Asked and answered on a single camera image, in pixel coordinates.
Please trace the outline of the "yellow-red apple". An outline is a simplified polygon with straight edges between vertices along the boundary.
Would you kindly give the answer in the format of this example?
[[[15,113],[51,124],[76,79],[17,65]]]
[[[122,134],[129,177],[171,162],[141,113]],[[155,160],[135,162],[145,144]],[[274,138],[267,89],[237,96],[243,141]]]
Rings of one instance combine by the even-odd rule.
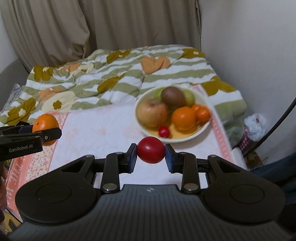
[[[168,117],[168,107],[156,98],[141,102],[136,109],[137,119],[147,128],[162,125]]]

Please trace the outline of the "brown kiwi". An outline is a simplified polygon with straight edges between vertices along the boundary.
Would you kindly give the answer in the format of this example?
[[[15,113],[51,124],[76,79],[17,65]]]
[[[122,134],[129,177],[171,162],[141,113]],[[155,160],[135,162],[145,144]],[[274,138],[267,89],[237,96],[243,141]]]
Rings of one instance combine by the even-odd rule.
[[[162,101],[168,106],[180,108],[186,105],[186,99],[183,92],[174,86],[168,86],[161,92]]]

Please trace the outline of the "large orange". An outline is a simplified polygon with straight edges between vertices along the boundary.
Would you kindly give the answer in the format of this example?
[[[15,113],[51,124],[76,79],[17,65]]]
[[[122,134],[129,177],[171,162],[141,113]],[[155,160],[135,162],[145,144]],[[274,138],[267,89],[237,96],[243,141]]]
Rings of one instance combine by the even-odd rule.
[[[46,114],[42,114],[35,120],[32,128],[32,133],[51,129],[51,128],[59,128],[59,127],[60,127],[59,123],[56,120],[55,116],[49,113],[46,113]]]

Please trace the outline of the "green grape fruit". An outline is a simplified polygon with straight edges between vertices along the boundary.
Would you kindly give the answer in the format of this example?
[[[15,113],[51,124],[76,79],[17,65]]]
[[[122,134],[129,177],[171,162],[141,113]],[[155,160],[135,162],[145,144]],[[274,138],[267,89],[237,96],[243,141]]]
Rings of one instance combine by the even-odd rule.
[[[195,104],[195,96],[191,90],[184,89],[183,94],[186,100],[186,105],[191,107],[193,104]]]
[[[156,90],[156,92],[154,93],[154,98],[157,98],[157,99],[161,100],[161,99],[162,99],[162,97],[161,97],[161,93],[162,93],[162,91],[163,91],[164,89],[165,89],[165,88],[162,87],[162,88],[159,88],[158,90]]]

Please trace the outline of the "left green grape fruit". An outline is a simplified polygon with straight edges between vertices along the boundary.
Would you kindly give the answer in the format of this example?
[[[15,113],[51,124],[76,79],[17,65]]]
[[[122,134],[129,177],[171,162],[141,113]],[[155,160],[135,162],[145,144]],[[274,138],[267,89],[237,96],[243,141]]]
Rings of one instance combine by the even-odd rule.
[[[154,98],[157,98],[157,99],[161,100],[161,99],[162,99],[162,97],[161,97],[161,93],[162,93],[162,91],[163,91],[164,89],[165,89],[165,88],[162,87],[162,88],[159,88],[158,90],[156,90],[156,92],[154,93]]]

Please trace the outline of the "white plastic bag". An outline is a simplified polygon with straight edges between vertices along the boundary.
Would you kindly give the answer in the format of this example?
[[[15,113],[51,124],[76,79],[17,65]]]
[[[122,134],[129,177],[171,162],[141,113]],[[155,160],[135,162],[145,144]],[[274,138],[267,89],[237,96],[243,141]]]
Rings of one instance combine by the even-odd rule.
[[[242,152],[256,142],[258,142],[266,134],[266,120],[260,114],[253,114],[246,117],[243,121],[244,134],[239,143]]]

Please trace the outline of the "small cherry tomato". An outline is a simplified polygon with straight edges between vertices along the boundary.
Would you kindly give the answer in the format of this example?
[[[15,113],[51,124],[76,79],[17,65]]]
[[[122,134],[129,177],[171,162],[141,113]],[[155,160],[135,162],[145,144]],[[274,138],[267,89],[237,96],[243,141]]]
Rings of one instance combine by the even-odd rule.
[[[158,128],[158,134],[162,138],[170,138],[171,132],[167,126],[160,126]]]

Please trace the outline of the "right green grape fruit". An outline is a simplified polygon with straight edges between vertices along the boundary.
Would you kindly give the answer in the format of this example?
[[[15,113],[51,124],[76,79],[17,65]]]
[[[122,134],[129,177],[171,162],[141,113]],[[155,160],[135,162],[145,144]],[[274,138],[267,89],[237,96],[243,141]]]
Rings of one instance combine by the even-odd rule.
[[[186,100],[186,105],[191,107],[193,104],[195,104],[195,96],[191,90],[184,89],[183,94]]]

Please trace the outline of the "beige curtain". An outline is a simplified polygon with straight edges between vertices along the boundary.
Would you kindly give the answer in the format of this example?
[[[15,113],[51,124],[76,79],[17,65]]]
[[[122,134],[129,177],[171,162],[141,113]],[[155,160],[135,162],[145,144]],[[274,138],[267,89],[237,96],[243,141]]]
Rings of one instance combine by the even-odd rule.
[[[201,48],[197,1],[1,1],[1,15],[28,70],[83,59],[97,49]]]

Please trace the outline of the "small mandarin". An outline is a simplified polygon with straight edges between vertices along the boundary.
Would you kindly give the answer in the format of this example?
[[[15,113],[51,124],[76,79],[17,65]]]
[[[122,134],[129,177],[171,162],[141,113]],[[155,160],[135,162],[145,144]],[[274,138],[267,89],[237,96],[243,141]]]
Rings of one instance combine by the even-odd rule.
[[[201,106],[196,110],[195,117],[197,121],[206,123],[211,118],[211,112],[206,106]]]

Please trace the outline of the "pink floral towel cloth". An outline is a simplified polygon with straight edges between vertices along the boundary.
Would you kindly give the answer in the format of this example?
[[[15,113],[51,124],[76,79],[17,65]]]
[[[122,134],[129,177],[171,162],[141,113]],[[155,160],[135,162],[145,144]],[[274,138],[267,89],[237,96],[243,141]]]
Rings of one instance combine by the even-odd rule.
[[[8,208],[16,211],[15,196],[25,183],[84,155],[100,159],[114,152],[125,152],[138,143],[144,133],[134,114],[135,102],[101,106],[70,113],[55,113],[62,128],[62,137],[36,154],[12,161],[7,179]],[[215,111],[203,132],[187,141],[170,139],[177,152],[189,152],[204,159],[211,154],[233,161],[231,146]]]

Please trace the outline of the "large red tomato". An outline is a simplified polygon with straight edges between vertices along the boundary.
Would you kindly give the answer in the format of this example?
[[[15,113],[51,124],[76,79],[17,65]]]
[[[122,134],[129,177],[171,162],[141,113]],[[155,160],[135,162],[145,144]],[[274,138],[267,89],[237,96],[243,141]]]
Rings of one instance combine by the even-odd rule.
[[[155,137],[145,137],[137,144],[138,157],[149,164],[156,164],[165,157],[164,144]]]

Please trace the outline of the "grey sofa backrest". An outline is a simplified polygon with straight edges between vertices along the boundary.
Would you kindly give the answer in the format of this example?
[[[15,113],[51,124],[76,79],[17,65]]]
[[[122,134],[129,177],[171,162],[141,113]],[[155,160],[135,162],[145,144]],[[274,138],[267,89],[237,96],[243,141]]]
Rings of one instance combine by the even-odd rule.
[[[29,72],[20,60],[11,63],[1,72],[1,110],[6,104],[15,83],[24,85]]]

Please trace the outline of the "striped floral duvet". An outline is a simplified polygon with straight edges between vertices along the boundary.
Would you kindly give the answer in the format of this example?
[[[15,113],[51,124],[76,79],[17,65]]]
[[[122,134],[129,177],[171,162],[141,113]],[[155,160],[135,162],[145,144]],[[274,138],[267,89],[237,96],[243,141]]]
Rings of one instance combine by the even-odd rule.
[[[170,84],[200,87],[224,122],[247,110],[240,91],[220,79],[203,52],[183,45],[156,45],[99,49],[62,66],[35,66],[20,96],[1,111],[1,126],[33,123],[51,111],[134,101],[152,88]]]

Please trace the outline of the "cream oval bowl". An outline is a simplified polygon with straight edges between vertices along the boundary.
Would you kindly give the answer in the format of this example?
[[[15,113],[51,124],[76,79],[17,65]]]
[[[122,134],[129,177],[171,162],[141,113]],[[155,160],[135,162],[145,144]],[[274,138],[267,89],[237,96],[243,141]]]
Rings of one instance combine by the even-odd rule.
[[[152,137],[156,137],[158,138],[160,141],[162,141],[163,143],[181,143],[181,142],[186,142],[189,141],[191,139],[196,138],[197,136],[201,135],[202,133],[205,132],[205,130],[208,129],[208,126],[211,123],[211,120],[208,120],[207,122],[203,123],[203,124],[196,124],[196,126],[193,129],[187,130],[185,132],[179,132],[175,126],[173,125],[173,123],[171,122],[171,115],[168,116],[166,122],[165,122],[165,126],[168,127],[170,133],[171,133],[171,137],[170,138],[163,138],[160,137],[158,134],[158,129],[156,128],[146,128],[138,119],[137,117],[137,108],[138,106],[146,101],[149,98],[152,98],[153,95],[156,93],[156,91],[159,88],[153,88],[149,91],[147,91],[146,93],[144,93],[141,97],[139,97],[139,99],[137,100],[135,107],[134,107],[134,117],[135,117],[135,121],[137,123],[137,126],[140,130],[141,133],[143,133],[145,136],[152,136]]]

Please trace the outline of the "small orange behind gripper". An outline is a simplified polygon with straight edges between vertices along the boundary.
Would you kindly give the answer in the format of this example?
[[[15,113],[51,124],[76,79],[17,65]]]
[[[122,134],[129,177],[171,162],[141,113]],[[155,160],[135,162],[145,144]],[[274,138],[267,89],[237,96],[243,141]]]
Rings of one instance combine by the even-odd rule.
[[[202,105],[200,105],[200,104],[193,104],[191,107],[190,107],[190,109],[194,112],[194,113],[196,113],[200,108],[202,108],[203,106]]]

